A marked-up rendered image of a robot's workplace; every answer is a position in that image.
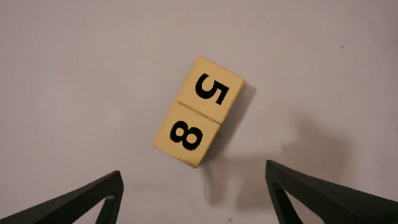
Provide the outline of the wooden number cube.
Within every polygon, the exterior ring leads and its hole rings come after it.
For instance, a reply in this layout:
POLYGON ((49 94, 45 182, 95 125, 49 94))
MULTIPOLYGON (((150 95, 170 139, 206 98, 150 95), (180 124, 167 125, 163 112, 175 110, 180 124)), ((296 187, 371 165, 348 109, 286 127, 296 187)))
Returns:
POLYGON ((219 128, 216 121, 175 102, 153 146, 198 168, 219 128))
POLYGON ((177 101, 222 123, 244 78, 200 56, 177 101))

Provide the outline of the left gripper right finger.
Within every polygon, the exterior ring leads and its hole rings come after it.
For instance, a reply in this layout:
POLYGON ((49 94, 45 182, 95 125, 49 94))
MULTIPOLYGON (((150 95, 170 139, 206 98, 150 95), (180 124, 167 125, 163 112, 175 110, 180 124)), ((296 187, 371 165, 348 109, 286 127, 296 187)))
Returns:
POLYGON ((324 224, 398 224, 398 202, 266 161, 265 180, 279 224, 304 224, 287 193, 324 224))

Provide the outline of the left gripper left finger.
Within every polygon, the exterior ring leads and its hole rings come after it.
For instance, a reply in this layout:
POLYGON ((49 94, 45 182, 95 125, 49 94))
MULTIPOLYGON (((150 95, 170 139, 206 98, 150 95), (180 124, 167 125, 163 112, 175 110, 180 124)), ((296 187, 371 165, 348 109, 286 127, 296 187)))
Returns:
POLYGON ((116 224, 124 191, 119 170, 76 190, 0 219, 0 224, 73 224, 104 198, 95 224, 116 224))

